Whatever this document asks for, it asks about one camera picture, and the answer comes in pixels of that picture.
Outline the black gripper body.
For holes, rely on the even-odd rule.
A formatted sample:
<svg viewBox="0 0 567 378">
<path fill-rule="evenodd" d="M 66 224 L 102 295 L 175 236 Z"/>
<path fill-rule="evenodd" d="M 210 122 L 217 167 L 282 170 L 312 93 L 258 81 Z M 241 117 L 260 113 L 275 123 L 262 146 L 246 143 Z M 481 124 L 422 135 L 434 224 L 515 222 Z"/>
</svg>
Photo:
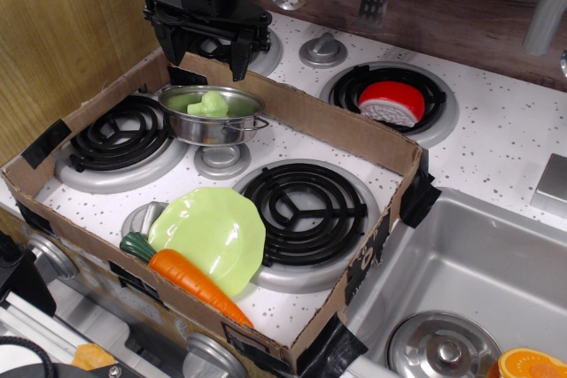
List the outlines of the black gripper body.
<svg viewBox="0 0 567 378">
<path fill-rule="evenodd" d="M 144 0 L 144 18 L 151 22 L 177 23 L 187 21 L 191 34 L 207 35 L 234 41 L 241 30 L 257 30 L 260 33 L 260 50 L 270 46 L 268 27 L 272 16 L 250 0 L 229 0 L 221 7 L 218 16 L 210 12 L 190 12 L 182 0 Z"/>
</svg>

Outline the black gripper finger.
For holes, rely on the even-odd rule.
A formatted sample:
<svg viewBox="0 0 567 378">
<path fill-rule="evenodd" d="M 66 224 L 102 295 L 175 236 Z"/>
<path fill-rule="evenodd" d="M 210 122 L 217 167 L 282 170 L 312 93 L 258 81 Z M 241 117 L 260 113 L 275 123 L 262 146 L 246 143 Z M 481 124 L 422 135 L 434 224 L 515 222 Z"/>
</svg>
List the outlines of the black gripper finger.
<svg viewBox="0 0 567 378">
<path fill-rule="evenodd" d="M 186 20 L 172 23 L 155 19 L 152 22 L 161 49 L 169 62 L 175 66 L 181 64 L 190 45 L 190 31 L 186 24 Z"/>
<path fill-rule="evenodd" d="M 253 56 L 260 50 L 260 33 L 257 30 L 241 30 L 230 44 L 230 70 L 233 81 L 245 78 Z"/>
</svg>

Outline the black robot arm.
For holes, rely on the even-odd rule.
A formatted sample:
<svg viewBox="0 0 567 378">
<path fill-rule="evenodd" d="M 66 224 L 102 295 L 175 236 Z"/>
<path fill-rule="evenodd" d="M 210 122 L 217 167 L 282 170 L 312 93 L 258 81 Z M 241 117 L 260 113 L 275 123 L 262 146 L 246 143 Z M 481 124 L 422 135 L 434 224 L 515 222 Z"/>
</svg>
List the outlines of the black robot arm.
<svg viewBox="0 0 567 378">
<path fill-rule="evenodd" d="M 272 16 L 250 0 L 144 1 L 144 18 L 166 58 L 176 66 L 197 35 L 229 42 L 227 57 L 234 81 L 244 79 L 255 52 L 270 49 Z"/>
</svg>

